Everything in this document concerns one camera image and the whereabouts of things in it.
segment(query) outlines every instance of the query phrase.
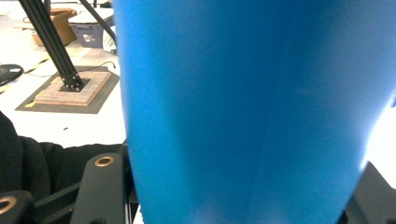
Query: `brown cardboard box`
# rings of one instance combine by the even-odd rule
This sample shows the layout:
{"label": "brown cardboard box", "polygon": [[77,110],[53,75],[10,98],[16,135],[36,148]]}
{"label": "brown cardboard box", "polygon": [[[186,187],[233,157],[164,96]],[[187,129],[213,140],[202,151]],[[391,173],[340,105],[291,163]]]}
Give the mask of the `brown cardboard box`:
{"label": "brown cardboard box", "polygon": [[[69,25],[69,18],[77,15],[77,12],[71,8],[53,8],[50,11],[50,18],[58,31],[58,35],[64,45],[77,39],[73,29]],[[43,46],[37,34],[32,34],[33,40],[38,46]]]}

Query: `wooden platform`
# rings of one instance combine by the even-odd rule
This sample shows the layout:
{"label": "wooden platform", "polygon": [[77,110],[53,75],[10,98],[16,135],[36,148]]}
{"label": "wooden platform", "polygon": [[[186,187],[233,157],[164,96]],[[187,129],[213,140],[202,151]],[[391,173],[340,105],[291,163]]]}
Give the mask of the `wooden platform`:
{"label": "wooden platform", "polygon": [[49,105],[89,105],[91,100],[110,78],[109,72],[80,72],[79,75],[81,78],[90,80],[82,91],[60,91],[64,83],[60,77],[57,77],[46,89],[35,97],[35,103]]}

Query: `brass grommet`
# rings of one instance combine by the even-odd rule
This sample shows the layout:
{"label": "brass grommet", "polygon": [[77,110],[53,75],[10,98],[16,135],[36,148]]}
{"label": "brass grommet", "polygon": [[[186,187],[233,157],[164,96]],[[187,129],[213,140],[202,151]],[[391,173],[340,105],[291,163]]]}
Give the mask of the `brass grommet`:
{"label": "brass grommet", "polygon": [[108,166],[109,164],[113,163],[113,161],[113,157],[102,157],[95,161],[95,165],[100,167]]}
{"label": "brass grommet", "polygon": [[11,209],[15,205],[15,203],[17,203],[17,198],[13,196],[6,196],[0,199],[0,203],[6,203],[6,206],[0,208],[0,215],[2,215],[9,209]]}

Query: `blue plastic object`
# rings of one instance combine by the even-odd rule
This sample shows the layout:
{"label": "blue plastic object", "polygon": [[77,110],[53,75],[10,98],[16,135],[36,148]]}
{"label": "blue plastic object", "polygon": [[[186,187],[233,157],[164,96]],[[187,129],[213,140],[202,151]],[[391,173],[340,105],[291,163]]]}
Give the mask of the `blue plastic object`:
{"label": "blue plastic object", "polygon": [[335,223],[396,85],[396,1],[115,1],[145,223]]}

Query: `cardboard base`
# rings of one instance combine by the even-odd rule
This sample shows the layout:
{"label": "cardboard base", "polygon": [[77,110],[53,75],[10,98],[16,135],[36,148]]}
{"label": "cardboard base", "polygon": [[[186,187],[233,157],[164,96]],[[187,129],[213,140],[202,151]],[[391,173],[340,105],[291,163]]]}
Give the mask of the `cardboard base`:
{"label": "cardboard base", "polygon": [[60,77],[56,77],[35,97],[34,101],[37,104],[49,105],[89,105],[110,78],[109,72],[81,72],[79,75],[82,79],[89,80],[80,92],[60,91],[64,83]]}
{"label": "cardboard base", "polygon": [[[88,66],[76,66],[77,70],[88,70]],[[109,72],[106,67],[95,68],[95,71],[108,72],[109,78],[102,88],[91,99],[88,105],[65,105],[65,104],[38,104],[35,102],[37,95],[45,90],[58,76],[53,76],[47,80],[40,88],[26,98],[15,110],[51,112],[51,113],[78,113],[78,114],[97,114],[105,103],[108,95],[120,80],[120,77]]]}

